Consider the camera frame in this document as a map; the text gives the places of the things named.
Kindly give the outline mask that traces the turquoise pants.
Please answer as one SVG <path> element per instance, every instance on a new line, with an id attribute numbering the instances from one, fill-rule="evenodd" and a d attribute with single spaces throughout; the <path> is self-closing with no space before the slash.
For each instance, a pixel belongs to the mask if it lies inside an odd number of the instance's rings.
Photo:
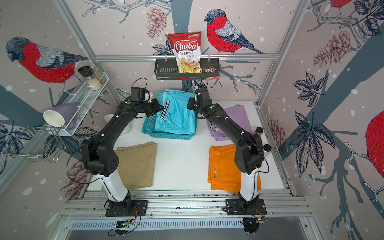
<path id="1" fill-rule="evenodd" d="M 155 130 L 177 135 L 193 135 L 196 132 L 196 114 L 187 109 L 194 93 L 165 90 L 157 93 L 158 102 L 165 109 L 156 116 Z"/>

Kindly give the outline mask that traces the lilac pants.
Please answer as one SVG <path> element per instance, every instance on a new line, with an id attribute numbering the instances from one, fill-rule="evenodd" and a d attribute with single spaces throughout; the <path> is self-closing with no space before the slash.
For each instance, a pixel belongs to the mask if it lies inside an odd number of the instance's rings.
<path id="1" fill-rule="evenodd" d="M 235 105 L 230 108 L 224 109 L 226 114 L 241 128 L 246 130 L 247 132 L 251 132 L 252 128 L 245 110 L 245 107 L 243 105 Z M 221 141 L 229 141 L 230 138 L 215 124 L 210 123 L 207 121 L 209 131 L 211 136 L 215 139 L 217 142 Z"/>

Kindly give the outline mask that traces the khaki pants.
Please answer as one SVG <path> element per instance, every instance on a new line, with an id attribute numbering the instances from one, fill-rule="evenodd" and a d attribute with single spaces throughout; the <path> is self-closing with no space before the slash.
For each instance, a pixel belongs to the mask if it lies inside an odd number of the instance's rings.
<path id="1" fill-rule="evenodd" d="M 153 185 L 156 143 L 119 147 L 115 153 L 119 157 L 119 176 L 128 190 L 138 190 Z"/>

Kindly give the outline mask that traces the orange pants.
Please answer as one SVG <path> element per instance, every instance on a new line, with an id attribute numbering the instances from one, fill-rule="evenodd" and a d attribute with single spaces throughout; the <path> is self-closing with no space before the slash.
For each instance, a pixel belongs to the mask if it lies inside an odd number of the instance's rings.
<path id="1" fill-rule="evenodd" d="M 235 164 L 236 147 L 211 146 L 208 183 L 212 190 L 238 193 L 241 189 L 241 171 Z"/>

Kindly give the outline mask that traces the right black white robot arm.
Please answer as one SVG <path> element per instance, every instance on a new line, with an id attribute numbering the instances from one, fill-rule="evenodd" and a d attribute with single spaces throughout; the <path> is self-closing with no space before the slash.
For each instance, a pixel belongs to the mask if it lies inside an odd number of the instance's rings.
<path id="1" fill-rule="evenodd" d="M 242 172 L 241 199 L 246 203 L 259 199 L 257 179 L 265 160 L 262 138 L 254 135 L 232 120 L 226 111 L 211 100 L 208 88 L 199 85 L 195 97 L 188 101 L 187 109 L 195 111 L 222 130 L 236 147 L 234 162 Z"/>

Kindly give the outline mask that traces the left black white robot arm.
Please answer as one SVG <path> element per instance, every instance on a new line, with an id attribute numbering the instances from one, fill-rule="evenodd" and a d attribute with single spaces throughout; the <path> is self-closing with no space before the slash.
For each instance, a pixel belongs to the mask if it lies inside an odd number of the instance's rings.
<path id="1" fill-rule="evenodd" d="M 119 158 L 114 151 L 117 139 L 139 113 L 151 117 L 163 109 L 157 99 L 150 102 L 126 99 L 118 105 L 115 114 L 100 133 L 81 143 L 82 163 L 91 174 L 101 179 L 112 202 L 121 203 L 129 195 L 118 173 Z"/>

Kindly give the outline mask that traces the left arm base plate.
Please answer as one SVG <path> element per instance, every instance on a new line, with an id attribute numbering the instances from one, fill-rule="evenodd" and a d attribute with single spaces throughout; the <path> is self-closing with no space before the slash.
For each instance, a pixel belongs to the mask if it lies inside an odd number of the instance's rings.
<path id="1" fill-rule="evenodd" d="M 106 217 L 144 217 L 147 212 L 149 201 L 128 201 L 128 202 L 113 202 L 107 200 L 105 204 Z"/>

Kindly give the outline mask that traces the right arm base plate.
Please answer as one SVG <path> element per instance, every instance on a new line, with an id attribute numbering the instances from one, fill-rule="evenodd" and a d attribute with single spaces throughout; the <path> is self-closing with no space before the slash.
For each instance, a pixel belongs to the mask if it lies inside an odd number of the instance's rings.
<path id="1" fill-rule="evenodd" d="M 263 199 L 254 199 L 247 202 L 243 199 L 226 199 L 222 210 L 227 215 L 261 215 L 267 214 L 266 205 Z"/>

